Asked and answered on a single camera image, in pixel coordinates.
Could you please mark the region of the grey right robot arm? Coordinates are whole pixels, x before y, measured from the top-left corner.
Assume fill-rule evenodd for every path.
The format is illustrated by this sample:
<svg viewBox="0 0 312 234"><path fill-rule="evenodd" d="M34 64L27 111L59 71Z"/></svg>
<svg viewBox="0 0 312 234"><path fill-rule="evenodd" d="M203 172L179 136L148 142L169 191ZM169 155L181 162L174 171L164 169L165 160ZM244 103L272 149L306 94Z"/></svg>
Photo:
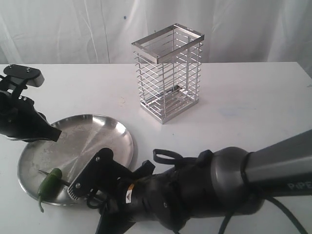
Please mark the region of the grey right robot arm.
<svg viewBox="0 0 312 234"><path fill-rule="evenodd" d="M264 201L306 233L278 197L312 193L311 131L255 152L227 147L183 157L154 149L153 159L170 169L153 174L154 166L147 162L150 172L142 178L105 173L113 190L100 211L98 234L123 234L143 220L158 221L177 234L189 219L206 217L223 217L219 232L224 233L233 216L254 214Z"/></svg>

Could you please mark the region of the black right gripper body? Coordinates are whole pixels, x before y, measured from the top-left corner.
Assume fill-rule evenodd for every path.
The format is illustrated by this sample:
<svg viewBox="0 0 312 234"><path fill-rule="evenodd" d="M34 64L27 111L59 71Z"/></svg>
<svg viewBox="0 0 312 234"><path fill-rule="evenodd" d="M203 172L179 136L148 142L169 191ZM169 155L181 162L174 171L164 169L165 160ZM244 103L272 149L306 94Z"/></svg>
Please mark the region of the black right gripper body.
<svg viewBox="0 0 312 234"><path fill-rule="evenodd" d="M123 234L135 223L158 221L176 230L176 206L171 187L172 167L154 174L154 164L147 160L135 171L109 160L98 172L97 186L107 198L100 209L97 234Z"/></svg>

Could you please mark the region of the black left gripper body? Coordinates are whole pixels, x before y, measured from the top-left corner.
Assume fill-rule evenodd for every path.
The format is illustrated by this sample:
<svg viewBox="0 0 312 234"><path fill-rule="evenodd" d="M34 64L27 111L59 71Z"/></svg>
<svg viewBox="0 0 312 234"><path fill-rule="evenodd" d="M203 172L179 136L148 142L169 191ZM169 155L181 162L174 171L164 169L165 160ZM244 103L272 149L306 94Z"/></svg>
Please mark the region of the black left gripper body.
<svg viewBox="0 0 312 234"><path fill-rule="evenodd" d="M34 101L21 94L27 80L10 75L0 78L0 133L11 140L31 141Z"/></svg>

